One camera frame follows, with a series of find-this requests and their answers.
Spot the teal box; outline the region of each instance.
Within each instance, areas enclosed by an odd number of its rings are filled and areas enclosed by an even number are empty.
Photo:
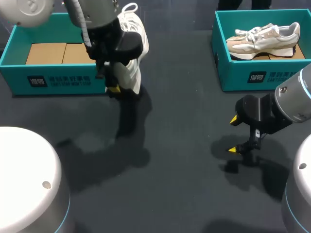
[[[13,95],[103,94],[95,64],[25,65],[32,43],[82,43],[81,29],[67,13],[52,14],[40,27],[15,26],[0,60]]]
[[[305,60],[232,61],[225,40],[269,23],[278,26],[300,24],[299,46]],[[274,90],[279,84],[311,63],[311,14],[308,9],[216,11],[212,50],[223,91]],[[260,83],[248,83],[252,74],[263,74]]]

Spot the dark gray floor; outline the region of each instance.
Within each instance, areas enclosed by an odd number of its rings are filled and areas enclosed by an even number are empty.
[[[210,32],[148,36],[137,104],[11,98],[0,79],[1,125],[39,133],[62,160],[76,233],[285,232],[280,200],[311,122],[267,136],[259,166],[243,163],[225,149],[248,137],[229,125],[246,93],[221,91]]]

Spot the shoe sole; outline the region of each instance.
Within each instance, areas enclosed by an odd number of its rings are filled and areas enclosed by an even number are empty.
[[[254,52],[251,54],[240,54],[229,52],[231,56],[241,59],[241,60],[252,60],[255,56],[261,53],[268,53],[277,57],[292,57],[295,52],[295,47],[287,48],[287,49],[264,49],[258,52]]]

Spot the white sneaker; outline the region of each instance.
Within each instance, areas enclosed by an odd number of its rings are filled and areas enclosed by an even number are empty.
[[[131,6],[134,6],[134,9],[127,10],[127,8]],[[122,63],[116,63],[114,66],[114,74],[122,88],[132,89],[138,95],[141,83],[139,64],[149,51],[149,42],[142,21],[134,13],[137,9],[138,5],[136,3],[127,4],[122,8],[122,12],[118,15],[118,18],[123,31],[137,32],[141,35],[143,52],[138,59],[131,60],[127,66],[124,66]]]
[[[251,60],[259,53],[292,57],[300,36],[299,23],[278,27],[268,24],[250,31],[236,30],[238,36],[226,40],[229,53],[236,58]]]

